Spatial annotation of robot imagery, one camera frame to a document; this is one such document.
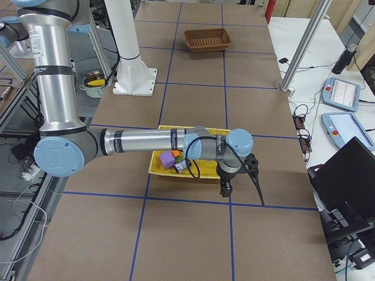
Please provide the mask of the brown wicker basket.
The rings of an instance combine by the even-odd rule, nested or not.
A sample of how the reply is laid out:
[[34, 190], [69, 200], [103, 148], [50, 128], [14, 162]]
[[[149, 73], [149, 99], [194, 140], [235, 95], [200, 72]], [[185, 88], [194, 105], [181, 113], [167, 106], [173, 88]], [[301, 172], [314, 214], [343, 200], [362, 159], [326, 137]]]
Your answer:
[[184, 37], [193, 53], [224, 51], [232, 43], [225, 28], [186, 30]]

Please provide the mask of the orange black usb hub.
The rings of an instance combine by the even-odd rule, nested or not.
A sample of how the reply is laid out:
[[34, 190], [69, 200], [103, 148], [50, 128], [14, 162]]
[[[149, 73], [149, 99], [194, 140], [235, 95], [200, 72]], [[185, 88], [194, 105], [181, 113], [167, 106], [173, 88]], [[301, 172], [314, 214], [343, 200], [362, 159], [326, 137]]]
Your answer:
[[305, 118], [301, 116], [293, 115], [293, 120], [295, 124], [295, 129], [298, 135], [299, 144], [301, 147], [301, 151], [303, 154], [310, 153], [312, 151], [311, 149], [311, 134], [309, 131], [305, 128], [304, 120]]

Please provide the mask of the purple foam cube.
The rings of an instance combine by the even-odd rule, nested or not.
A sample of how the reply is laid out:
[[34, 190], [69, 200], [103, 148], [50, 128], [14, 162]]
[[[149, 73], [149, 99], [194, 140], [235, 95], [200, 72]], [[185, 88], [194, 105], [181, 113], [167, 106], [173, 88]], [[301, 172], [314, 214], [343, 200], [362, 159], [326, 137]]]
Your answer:
[[164, 169], [170, 169], [175, 164], [175, 158], [170, 150], [167, 150], [159, 155], [159, 160]]

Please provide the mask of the white pot with corn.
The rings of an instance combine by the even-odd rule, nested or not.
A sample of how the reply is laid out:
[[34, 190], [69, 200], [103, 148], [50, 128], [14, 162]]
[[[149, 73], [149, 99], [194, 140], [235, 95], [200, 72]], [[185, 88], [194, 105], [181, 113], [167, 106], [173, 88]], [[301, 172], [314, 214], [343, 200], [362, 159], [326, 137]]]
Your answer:
[[91, 71], [83, 76], [79, 89], [91, 98], [100, 99], [104, 94], [105, 84], [104, 73]]

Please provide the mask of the yellow woven basket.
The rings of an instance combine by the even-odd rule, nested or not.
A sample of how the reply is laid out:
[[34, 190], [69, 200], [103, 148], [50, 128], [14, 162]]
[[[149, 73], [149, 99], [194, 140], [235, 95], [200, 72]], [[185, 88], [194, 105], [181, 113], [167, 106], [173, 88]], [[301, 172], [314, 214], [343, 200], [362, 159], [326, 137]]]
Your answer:
[[[229, 129], [207, 128], [207, 130], [209, 131], [210, 135], [219, 134], [226, 136], [230, 132]], [[149, 174], [158, 176], [192, 178], [187, 169], [183, 170], [181, 173], [178, 173], [174, 168], [165, 169], [159, 158], [159, 155], [163, 152], [164, 150], [156, 150], [152, 152], [148, 169]], [[216, 173], [217, 163], [214, 160], [197, 160], [196, 163], [200, 171], [200, 179], [220, 178]]]

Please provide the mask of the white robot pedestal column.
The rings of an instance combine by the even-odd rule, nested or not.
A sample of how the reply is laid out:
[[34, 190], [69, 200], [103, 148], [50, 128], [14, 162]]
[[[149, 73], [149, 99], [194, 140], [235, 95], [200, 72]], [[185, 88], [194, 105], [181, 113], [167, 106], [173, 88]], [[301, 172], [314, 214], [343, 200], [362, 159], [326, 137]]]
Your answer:
[[142, 61], [130, 1], [105, 1], [120, 62], [113, 93], [152, 96], [157, 69]]

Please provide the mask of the black laptop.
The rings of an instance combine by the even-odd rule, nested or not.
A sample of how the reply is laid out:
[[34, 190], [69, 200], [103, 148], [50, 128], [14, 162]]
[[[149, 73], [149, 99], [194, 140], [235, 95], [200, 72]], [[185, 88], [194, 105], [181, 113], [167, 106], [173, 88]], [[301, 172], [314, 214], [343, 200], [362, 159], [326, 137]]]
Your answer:
[[327, 210], [362, 219], [374, 216], [374, 154], [357, 137], [325, 164], [310, 167], [308, 175]]

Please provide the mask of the lower blue teach pendant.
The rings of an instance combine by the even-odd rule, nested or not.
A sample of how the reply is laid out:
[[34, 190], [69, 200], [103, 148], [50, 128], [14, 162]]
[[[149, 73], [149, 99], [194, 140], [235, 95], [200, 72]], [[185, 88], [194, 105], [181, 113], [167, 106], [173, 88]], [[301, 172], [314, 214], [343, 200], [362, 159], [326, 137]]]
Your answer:
[[370, 151], [374, 151], [374, 141], [352, 112], [324, 113], [322, 124], [336, 147], [342, 148], [352, 138], [359, 141]]

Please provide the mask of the dark blue small can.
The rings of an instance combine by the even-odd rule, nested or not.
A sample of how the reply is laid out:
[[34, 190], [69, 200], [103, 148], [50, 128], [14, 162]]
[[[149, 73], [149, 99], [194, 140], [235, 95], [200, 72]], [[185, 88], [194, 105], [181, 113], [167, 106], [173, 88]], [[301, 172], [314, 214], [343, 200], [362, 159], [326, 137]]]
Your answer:
[[183, 159], [181, 160], [180, 162], [178, 163], [175, 163], [173, 165], [173, 168], [175, 169], [175, 171], [180, 174], [182, 173], [184, 170], [186, 170], [188, 167], [191, 167], [191, 162], [190, 160], [186, 160], [186, 159]]

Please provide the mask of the blue teach pendant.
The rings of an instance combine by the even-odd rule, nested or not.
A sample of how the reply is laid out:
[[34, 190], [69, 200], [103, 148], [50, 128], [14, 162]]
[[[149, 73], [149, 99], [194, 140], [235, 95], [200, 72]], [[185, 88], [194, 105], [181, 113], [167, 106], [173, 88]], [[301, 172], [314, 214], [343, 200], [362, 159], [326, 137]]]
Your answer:
[[327, 105], [356, 112], [359, 104], [360, 86], [338, 78], [328, 78], [323, 86], [322, 99]]
[[322, 124], [336, 147], [342, 148], [352, 138], [359, 141], [370, 151], [374, 151], [374, 141], [352, 112], [324, 113]]

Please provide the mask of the orange toy carrot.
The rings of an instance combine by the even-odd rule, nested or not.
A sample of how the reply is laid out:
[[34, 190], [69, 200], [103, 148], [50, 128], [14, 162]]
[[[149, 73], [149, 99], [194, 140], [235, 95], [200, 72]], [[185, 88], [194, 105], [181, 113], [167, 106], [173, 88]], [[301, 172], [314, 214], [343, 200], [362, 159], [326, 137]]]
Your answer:
[[173, 155], [174, 157], [178, 157], [179, 155], [182, 154], [182, 152], [179, 151], [179, 150], [172, 150], [171, 153], [172, 153], [172, 155]]

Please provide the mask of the black water bottle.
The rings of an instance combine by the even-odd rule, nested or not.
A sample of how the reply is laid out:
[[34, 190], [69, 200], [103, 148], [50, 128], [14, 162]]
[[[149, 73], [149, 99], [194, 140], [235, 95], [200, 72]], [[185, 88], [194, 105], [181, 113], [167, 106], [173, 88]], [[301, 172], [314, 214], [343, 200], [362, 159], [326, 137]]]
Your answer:
[[332, 69], [333, 74], [340, 74], [343, 69], [350, 64], [357, 51], [357, 48], [357, 44], [350, 44], [347, 48], [344, 49], [343, 53], [340, 55], [339, 59]]

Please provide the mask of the upper blue teach pendant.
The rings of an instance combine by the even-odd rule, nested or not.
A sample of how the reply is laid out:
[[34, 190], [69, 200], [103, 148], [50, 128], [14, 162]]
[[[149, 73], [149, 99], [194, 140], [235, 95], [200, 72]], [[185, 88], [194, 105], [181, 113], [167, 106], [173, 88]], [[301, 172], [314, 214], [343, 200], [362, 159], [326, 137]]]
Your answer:
[[328, 78], [323, 86], [322, 99], [327, 105], [356, 112], [359, 104], [360, 86], [338, 78]]

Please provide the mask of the small black puck device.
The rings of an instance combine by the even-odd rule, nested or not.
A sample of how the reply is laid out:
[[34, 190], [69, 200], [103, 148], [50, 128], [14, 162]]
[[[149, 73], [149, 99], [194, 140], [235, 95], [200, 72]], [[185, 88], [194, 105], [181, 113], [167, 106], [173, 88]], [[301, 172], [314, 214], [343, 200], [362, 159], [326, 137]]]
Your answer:
[[284, 63], [287, 63], [287, 62], [288, 62], [288, 59], [287, 59], [286, 57], [283, 57], [283, 58], [279, 59], [279, 62], [280, 62], [281, 64], [284, 64]]

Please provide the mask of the aluminium frame post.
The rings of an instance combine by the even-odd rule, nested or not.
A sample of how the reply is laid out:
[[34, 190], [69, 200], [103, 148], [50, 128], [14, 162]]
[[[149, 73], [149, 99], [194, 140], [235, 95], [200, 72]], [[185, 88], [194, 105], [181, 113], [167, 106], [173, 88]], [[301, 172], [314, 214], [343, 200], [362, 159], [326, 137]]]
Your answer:
[[307, 49], [310, 43], [313, 40], [314, 35], [316, 34], [320, 24], [325, 17], [332, 0], [321, 0], [319, 1], [313, 16], [310, 18], [309, 23], [302, 35], [302, 38], [299, 42], [298, 47], [294, 53], [294, 56], [289, 64], [286, 74], [282, 80], [280, 89], [285, 92], [288, 97], [293, 96], [295, 89], [291, 86], [292, 79], [294, 78], [299, 65], [307, 52]]

